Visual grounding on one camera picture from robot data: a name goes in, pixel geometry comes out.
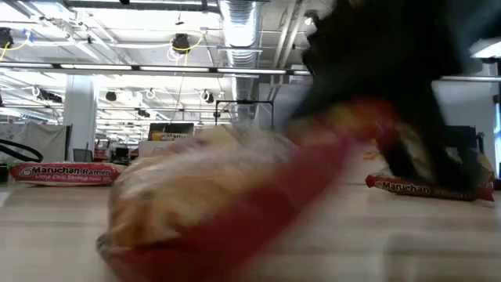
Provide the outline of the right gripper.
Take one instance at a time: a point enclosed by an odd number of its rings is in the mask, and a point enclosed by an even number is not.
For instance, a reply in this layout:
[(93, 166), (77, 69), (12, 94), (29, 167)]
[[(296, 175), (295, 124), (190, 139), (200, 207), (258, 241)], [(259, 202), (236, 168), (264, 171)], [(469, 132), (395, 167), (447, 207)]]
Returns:
[[(449, 0), (337, 0), (307, 37), (302, 59), (313, 84), (297, 112), (318, 113), (354, 96), (397, 103), (397, 82), (416, 88), (458, 74), (463, 66), (448, 15)], [(416, 176), (395, 130), (383, 130), (377, 149), (392, 175)]]

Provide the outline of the green Maruchan ramen pack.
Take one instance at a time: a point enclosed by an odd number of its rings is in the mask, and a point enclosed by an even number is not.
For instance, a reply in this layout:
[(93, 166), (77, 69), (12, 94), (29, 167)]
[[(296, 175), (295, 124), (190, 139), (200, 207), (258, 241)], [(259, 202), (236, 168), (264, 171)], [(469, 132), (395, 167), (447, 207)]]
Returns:
[(112, 184), (126, 166), (98, 162), (26, 162), (9, 167), (21, 183), (40, 186), (102, 186)]

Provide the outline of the overhead LED light bar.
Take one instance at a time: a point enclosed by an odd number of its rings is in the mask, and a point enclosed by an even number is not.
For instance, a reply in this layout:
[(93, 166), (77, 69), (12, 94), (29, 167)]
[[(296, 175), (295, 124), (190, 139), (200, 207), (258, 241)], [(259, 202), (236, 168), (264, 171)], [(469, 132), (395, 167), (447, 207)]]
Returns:
[(186, 66), (143, 66), (143, 65), (110, 65), (110, 64), (81, 64), (81, 63), (24, 63), (0, 62), (1, 69), (16, 71), (48, 71), (63, 73), (81, 73), (88, 71), (91, 74), (132, 74), (132, 75), (161, 75), (170, 73), (182, 74), (245, 74), (245, 75), (297, 75), (309, 76), (306, 70), (295, 69), (256, 69), (234, 67), (186, 67)]

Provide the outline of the white column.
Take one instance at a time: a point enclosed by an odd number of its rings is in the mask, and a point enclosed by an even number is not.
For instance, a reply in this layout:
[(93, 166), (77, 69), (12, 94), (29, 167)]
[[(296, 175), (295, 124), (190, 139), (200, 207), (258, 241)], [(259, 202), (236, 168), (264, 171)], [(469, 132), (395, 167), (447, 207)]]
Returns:
[(68, 160), (74, 161), (74, 149), (94, 151), (99, 86), (90, 75), (67, 75), (63, 123), (71, 127)]

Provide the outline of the grey fabric screen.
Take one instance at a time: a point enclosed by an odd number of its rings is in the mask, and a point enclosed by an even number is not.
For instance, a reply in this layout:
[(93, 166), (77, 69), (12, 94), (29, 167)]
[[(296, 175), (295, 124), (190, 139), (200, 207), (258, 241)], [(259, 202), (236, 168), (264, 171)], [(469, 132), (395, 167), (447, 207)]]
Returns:
[(37, 150), (42, 163), (62, 162), (67, 154), (67, 126), (27, 124), (0, 124), (0, 139), (19, 143)]

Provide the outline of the black metal rack frame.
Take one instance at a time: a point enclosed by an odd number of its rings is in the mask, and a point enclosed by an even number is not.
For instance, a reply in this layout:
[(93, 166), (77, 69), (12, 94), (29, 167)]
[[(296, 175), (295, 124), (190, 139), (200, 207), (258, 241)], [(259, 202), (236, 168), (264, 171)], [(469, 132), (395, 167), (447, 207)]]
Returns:
[(229, 115), (229, 123), (232, 125), (275, 127), (274, 102), (271, 100), (216, 100), (213, 112), (216, 125), (223, 123), (220, 121), (223, 114)]

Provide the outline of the silver ventilation duct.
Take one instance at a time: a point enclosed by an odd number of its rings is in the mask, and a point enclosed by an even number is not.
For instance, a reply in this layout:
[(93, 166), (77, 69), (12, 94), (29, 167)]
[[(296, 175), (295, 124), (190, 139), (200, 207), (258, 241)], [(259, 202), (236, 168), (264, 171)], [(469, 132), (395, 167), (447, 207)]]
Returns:
[[(258, 24), (260, 4), (251, 0), (218, 0), (222, 14), (222, 29), (228, 47), (252, 49), (258, 46)], [(255, 51), (230, 50), (228, 64), (232, 68), (255, 68), (258, 53)], [(254, 79), (233, 77), (232, 99), (255, 100)], [(254, 117), (254, 106), (230, 104), (233, 123), (247, 123)]]

